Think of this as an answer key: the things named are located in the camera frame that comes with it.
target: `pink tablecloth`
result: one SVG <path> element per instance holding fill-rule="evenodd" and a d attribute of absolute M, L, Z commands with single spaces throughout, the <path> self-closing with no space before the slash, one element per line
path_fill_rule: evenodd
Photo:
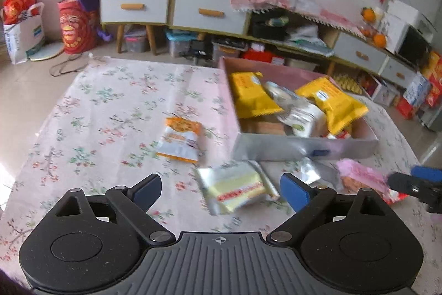
<path fill-rule="evenodd" d="M 260 231 L 264 236 L 293 211 L 285 202 L 264 202 L 234 215 L 212 217 L 194 180 L 192 165 L 155 154 L 166 116 L 177 115 L 204 126 L 201 166 L 229 161 L 219 95 L 220 70 L 155 62 L 102 58 L 77 76 L 55 106 L 14 185 L 0 221 L 0 267 L 24 280 L 18 252 L 27 235 L 68 190 L 103 194 L 116 185 L 132 186 L 151 173 L 163 181 L 163 193 L 149 214 L 169 230 Z M 364 100 L 366 117 L 380 139 L 379 150 L 361 163 L 384 173 L 408 173 L 417 159 L 385 110 Z M 297 162 L 263 163 L 278 185 Z M 423 206 L 407 199 L 394 206 L 421 242 L 425 263 L 414 289 L 442 289 L 442 231 Z"/>

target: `white drawer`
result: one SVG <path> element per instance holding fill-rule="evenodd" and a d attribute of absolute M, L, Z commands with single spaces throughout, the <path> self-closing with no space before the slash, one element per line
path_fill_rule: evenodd
<path fill-rule="evenodd" d="M 122 9 L 123 4 L 144 6 L 134 11 Z M 101 21 L 166 24 L 168 5 L 169 0 L 101 0 Z"/>
<path fill-rule="evenodd" d="M 387 65 L 379 75 L 392 83 L 407 88 L 413 81 L 416 72 L 399 63 L 397 60 L 389 58 Z"/>
<path fill-rule="evenodd" d="M 200 14 L 204 11 L 215 11 L 217 16 Z M 173 25 L 242 34 L 246 16 L 245 12 L 235 12 L 230 0 L 175 0 Z"/>
<path fill-rule="evenodd" d="M 339 35 L 334 51 L 337 57 L 375 73 L 387 58 L 385 53 L 346 33 Z"/>

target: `orange snack bag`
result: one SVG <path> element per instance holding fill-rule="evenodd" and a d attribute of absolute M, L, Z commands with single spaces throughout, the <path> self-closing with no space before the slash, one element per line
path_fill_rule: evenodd
<path fill-rule="evenodd" d="M 230 75 L 235 98 L 235 110 L 239 119 L 280 113 L 283 109 L 266 93 L 258 77 L 261 73 L 240 72 Z"/>
<path fill-rule="evenodd" d="M 198 136 L 201 124 L 183 118 L 166 118 L 166 130 L 156 153 L 168 158 L 198 163 Z"/>
<path fill-rule="evenodd" d="M 296 90 L 296 94 L 316 101 L 319 109 L 327 115 L 328 131 L 332 135 L 368 113 L 364 104 L 339 90 L 327 78 L 304 85 Z"/>

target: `pink snack package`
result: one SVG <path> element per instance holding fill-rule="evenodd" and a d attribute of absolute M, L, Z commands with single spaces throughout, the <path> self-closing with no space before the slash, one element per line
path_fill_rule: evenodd
<path fill-rule="evenodd" d="M 369 187 L 374 189 L 387 204 L 393 204 L 407 197 L 406 194 L 391 190 L 383 174 L 357 161 L 342 159 L 336 163 L 336 166 L 341 173 L 344 187 L 352 193 L 357 193 L 362 187 Z"/>

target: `pink box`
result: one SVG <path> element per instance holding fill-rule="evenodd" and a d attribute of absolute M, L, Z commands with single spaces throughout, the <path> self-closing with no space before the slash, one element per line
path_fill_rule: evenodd
<path fill-rule="evenodd" d="M 302 69 L 274 65 L 253 60 L 221 58 L 219 68 L 224 71 L 220 80 L 221 96 L 225 100 L 227 114 L 224 132 L 229 136 L 228 146 L 233 160 L 339 160 L 363 159 L 373 155 L 379 140 L 367 122 L 361 118 L 353 123 L 352 139 L 299 138 L 295 136 L 243 133 L 236 116 L 231 94 L 229 75 L 241 71 L 262 73 L 262 83 L 272 81 L 282 87 L 295 90 L 324 74 Z"/>

